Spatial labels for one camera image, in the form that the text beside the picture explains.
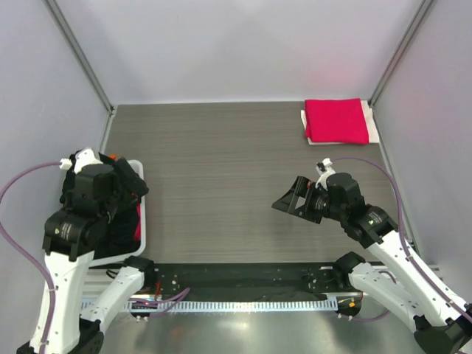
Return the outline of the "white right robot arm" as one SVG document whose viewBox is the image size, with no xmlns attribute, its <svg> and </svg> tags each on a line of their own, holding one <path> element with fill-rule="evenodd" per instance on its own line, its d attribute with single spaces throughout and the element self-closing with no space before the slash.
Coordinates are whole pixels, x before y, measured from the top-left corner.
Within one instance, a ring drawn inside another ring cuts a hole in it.
<svg viewBox="0 0 472 354">
<path fill-rule="evenodd" d="M 370 295 L 412 331 L 425 353 L 458 353 L 471 340 L 471 304 L 451 290 L 406 241 L 403 223 L 368 204 L 349 173 L 324 159 L 319 178 L 299 176 L 273 209 L 320 223 L 339 222 L 345 234 L 380 260 L 396 277 L 388 280 L 363 257 L 349 252 L 333 264 L 340 291 Z"/>
</svg>

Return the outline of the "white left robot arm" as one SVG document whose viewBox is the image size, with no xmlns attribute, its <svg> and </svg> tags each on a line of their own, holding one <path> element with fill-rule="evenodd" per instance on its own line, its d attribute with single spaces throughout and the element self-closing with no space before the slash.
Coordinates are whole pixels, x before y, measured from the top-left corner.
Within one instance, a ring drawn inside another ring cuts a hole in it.
<svg viewBox="0 0 472 354">
<path fill-rule="evenodd" d="M 157 284 L 152 260 L 131 255 L 96 301 L 83 308 L 86 275 L 118 212 L 135 209 L 149 189 L 127 159 L 113 160 L 91 148 L 59 164 L 72 176 L 62 207 L 44 224 L 45 285 L 32 338 L 18 353 L 98 353 L 106 331 L 137 292 Z"/>
</svg>

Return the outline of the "black t-shirt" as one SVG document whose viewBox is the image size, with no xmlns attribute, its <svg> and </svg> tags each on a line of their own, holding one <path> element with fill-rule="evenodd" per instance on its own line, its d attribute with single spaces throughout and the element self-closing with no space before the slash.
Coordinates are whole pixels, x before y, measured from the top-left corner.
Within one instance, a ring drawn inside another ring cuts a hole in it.
<svg viewBox="0 0 472 354">
<path fill-rule="evenodd" d="M 136 206 L 116 214 L 109 225 L 106 236 L 100 241 L 95 258 L 107 258 L 137 251 L 141 241 L 133 239 L 138 217 Z"/>
</svg>

